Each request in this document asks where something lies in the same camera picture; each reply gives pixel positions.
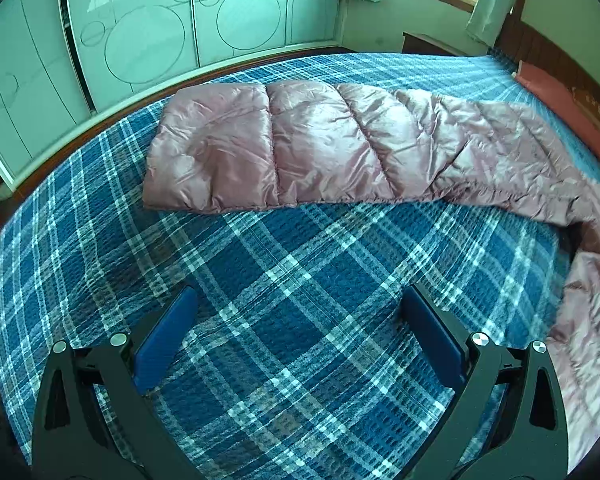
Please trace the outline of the pink quilted down coat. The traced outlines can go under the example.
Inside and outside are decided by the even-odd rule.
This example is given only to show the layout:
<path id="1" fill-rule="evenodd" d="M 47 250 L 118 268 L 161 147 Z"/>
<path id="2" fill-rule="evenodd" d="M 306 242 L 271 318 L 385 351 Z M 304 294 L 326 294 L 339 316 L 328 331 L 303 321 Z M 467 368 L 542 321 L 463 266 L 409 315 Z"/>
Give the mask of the pink quilted down coat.
<path id="1" fill-rule="evenodd" d="M 166 104 L 143 188 L 149 208 L 197 214 L 430 200 L 580 224 L 548 336 L 578 466 L 600 438 L 600 184 L 531 107 L 321 81 L 193 86 Z"/>

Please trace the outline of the white sliding-door wardrobe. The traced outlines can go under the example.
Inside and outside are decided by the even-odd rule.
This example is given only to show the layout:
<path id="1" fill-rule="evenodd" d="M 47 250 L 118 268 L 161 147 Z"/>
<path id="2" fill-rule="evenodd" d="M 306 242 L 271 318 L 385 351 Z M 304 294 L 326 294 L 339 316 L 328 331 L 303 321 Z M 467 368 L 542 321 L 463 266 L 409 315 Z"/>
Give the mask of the white sliding-door wardrobe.
<path id="1" fill-rule="evenodd" d="M 91 117 L 175 77 L 332 41 L 341 0 L 0 0 L 0 176 L 16 186 Z"/>

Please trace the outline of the red pillow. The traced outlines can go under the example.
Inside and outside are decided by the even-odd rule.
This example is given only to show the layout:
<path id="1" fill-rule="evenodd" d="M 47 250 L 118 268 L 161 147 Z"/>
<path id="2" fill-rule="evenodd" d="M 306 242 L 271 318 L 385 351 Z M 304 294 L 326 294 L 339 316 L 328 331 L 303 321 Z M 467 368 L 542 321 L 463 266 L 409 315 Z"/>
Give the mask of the red pillow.
<path id="1" fill-rule="evenodd" d="M 569 90 L 542 68 L 524 61 L 518 62 L 514 78 L 556 114 L 600 161 L 600 103 L 596 99 L 584 90 Z"/>

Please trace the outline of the blue plaid bed cover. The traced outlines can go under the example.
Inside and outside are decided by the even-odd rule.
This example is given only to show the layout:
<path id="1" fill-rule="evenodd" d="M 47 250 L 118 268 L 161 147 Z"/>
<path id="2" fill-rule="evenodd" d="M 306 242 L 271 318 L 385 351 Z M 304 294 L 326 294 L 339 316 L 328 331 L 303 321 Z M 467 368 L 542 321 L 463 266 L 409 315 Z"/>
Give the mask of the blue plaid bed cover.
<path id="1" fill-rule="evenodd" d="M 55 340 L 87 347 L 196 286 L 194 330 L 149 395 L 209 479 L 391 479 L 452 393 L 399 318 L 421 282 L 470 330 L 544 340 L 569 469 L 600 479 L 600 307 L 560 314 L 576 229 L 443 202 L 195 216 L 146 210 L 145 106 L 71 155 L 0 233 L 0 388 L 31 447 Z"/>

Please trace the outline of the dark wooden nightstand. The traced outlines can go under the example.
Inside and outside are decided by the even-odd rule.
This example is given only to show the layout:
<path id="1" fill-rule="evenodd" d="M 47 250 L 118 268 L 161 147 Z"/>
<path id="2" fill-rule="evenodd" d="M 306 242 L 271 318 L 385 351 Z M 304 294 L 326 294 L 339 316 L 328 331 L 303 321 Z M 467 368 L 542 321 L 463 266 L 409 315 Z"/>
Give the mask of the dark wooden nightstand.
<path id="1" fill-rule="evenodd" d="M 426 35 L 403 33 L 402 52 L 417 55 L 466 56 L 466 53 Z"/>

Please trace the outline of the dark wooden headboard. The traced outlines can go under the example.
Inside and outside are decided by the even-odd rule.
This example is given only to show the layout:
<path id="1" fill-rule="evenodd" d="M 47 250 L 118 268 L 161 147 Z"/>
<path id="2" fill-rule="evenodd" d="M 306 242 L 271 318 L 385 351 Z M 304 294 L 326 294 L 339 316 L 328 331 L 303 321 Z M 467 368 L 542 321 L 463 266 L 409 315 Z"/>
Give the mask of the dark wooden headboard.
<path id="1" fill-rule="evenodd" d="M 587 91 L 600 103 L 600 84 L 567 52 L 513 14 L 506 16 L 495 41 L 512 62 L 528 62 L 562 82 L 569 90 Z"/>

